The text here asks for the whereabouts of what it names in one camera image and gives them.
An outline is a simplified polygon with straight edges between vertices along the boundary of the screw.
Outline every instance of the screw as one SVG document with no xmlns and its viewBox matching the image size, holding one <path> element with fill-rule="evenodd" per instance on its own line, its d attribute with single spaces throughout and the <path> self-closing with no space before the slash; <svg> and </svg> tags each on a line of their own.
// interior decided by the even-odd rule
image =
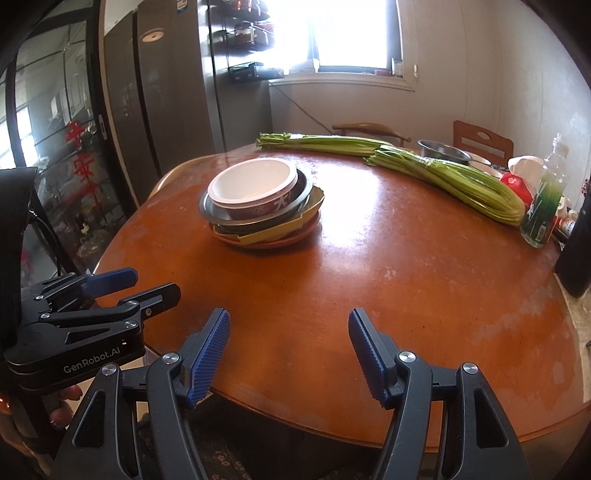
<svg viewBox="0 0 591 480">
<path fill-rule="evenodd" d="M 411 364 L 417 359 L 417 356 L 412 352 L 400 352 L 398 358 L 405 364 Z"/>
<path fill-rule="evenodd" d="M 178 353 L 175 353 L 175 352 L 165 353 L 162 356 L 162 360 L 167 365 L 175 364 L 176 362 L 178 362 L 179 358 L 180 357 L 178 356 Z"/>
<path fill-rule="evenodd" d="M 103 366 L 103 368 L 100 369 L 100 371 L 103 372 L 103 375 L 106 375 L 108 377 L 109 375 L 113 375 L 117 371 L 117 365 L 106 364 Z"/>
<path fill-rule="evenodd" d="M 464 372 L 470 375 L 476 375 L 478 373 L 478 367 L 474 365 L 472 362 L 466 362 L 462 365 Z"/>
</svg>

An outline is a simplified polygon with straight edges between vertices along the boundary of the cable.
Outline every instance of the cable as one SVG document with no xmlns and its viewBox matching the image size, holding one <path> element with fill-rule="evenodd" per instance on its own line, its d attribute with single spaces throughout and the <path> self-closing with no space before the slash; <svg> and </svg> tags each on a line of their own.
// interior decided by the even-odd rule
<svg viewBox="0 0 591 480">
<path fill-rule="evenodd" d="M 57 235 L 51 230 L 51 228 L 49 228 L 49 225 L 47 225 L 35 212 L 33 212 L 33 210 L 29 210 L 29 213 L 35 219 L 35 221 L 39 224 L 39 226 L 45 230 L 46 235 L 49 238 L 51 238 L 51 240 L 53 242 L 53 247 L 56 249 L 57 276 L 59 277 L 61 275 L 61 263 L 60 263 L 60 258 L 57 253 L 57 250 L 59 248 L 59 241 L 60 240 L 58 239 Z"/>
<path fill-rule="evenodd" d="M 306 112 L 302 107 L 300 107 L 300 105 L 293 99 L 291 98 L 289 95 L 287 95 L 283 90 L 281 90 L 278 86 L 273 85 L 272 83 L 270 83 L 269 85 L 271 85 L 272 87 L 275 87 L 277 89 L 278 92 L 280 92 L 280 94 L 282 94 L 285 98 L 287 98 L 291 103 L 293 103 L 296 107 L 298 107 L 302 112 L 304 112 L 304 114 L 306 116 L 309 116 L 314 122 L 316 122 L 317 124 L 319 124 L 322 128 L 324 128 L 328 133 L 330 133 L 331 135 L 334 135 L 335 133 L 328 128 L 325 124 L 323 124 L 322 122 L 318 121 L 316 118 L 314 118 L 313 116 L 311 116 L 308 112 Z"/>
</svg>

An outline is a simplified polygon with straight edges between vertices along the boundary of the white wall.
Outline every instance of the white wall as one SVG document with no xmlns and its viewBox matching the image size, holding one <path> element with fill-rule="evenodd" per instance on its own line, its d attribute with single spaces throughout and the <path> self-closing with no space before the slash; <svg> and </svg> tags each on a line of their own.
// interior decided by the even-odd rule
<svg viewBox="0 0 591 480">
<path fill-rule="evenodd" d="M 561 133 L 570 146 L 567 197 L 582 205 L 590 174 L 591 90 L 558 38 L 518 1 L 496 0 L 502 51 L 501 104 L 493 130 L 515 143 L 516 155 L 545 157 Z"/>
<path fill-rule="evenodd" d="M 450 144 L 453 121 L 464 120 L 512 139 L 516 156 L 545 157 L 561 132 L 571 147 L 566 193 L 576 202 L 589 177 L 591 91 L 546 24 L 519 0 L 398 4 L 413 92 L 333 84 L 281 90 L 329 128 L 378 122 L 414 141 Z M 276 132 L 326 133 L 274 88 L 271 107 Z"/>
<path fill-rule="evenodd" d="M 105 35 L 115 24 L 142 2 L 142 0 L 104 0 L 105 5 Z"/>
</svg>

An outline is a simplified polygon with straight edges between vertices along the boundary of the human hand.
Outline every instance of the human hand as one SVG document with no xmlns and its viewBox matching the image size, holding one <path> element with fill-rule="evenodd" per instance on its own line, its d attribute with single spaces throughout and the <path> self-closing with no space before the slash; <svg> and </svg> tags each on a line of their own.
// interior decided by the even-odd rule
<svg viewBox="0 0 591 480">
<path fill-rule="evenodd" d="M 82 389 L 78 385 L 72 385 L 60 390 L 58 395 L 61 400 L 60 407 L 49 414 L 49 421 L 56 430 L 61 430 L 70 424 L 74 415 L 72 409 L 64 400 L 80 400 Z M 23 455 L 33 456 L 31 451 L 23 444 L 14 423 L 7 421 L 13 411 L 14 408 L 8 395 L 0 393 L 0 436 L 7 444 L 16 448 Z"/>
</svg>

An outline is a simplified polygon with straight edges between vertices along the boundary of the bright window light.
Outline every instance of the bright window light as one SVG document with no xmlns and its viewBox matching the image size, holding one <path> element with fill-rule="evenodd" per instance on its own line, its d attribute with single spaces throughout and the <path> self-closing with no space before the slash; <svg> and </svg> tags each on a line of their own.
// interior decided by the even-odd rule
<svg viewBox="0 0 591 480">
<path fill-rule="evenodd" d="M 27 107 L 17 112 L 18 136 L 21 138 L 22 153 L 25 156 L 25 164 L 32 167 L 39 160 L 39 153 L 35 146 L 31 119 Z M 0 123 L 0 170 L 16 167 L 12 155 L 8 126 L 6 120 Z"/>
<path fill-rule="evenodd" d="M 276 64 L 304 62 L 313 33 L 321 66 L 388 68 L 388 1 L 267 0 Z"/>
<path fill-rule="evenodd" d="M 11 150 L 7 151 L 2 157 L 0 157 L 0 170 L 15 168 L 16 166 Z"/>
<path fill-rule="evenodd" d="M 317 1 L 313 19 L 320 64 L 386 68 L 386 1 Z"/>
</svg>

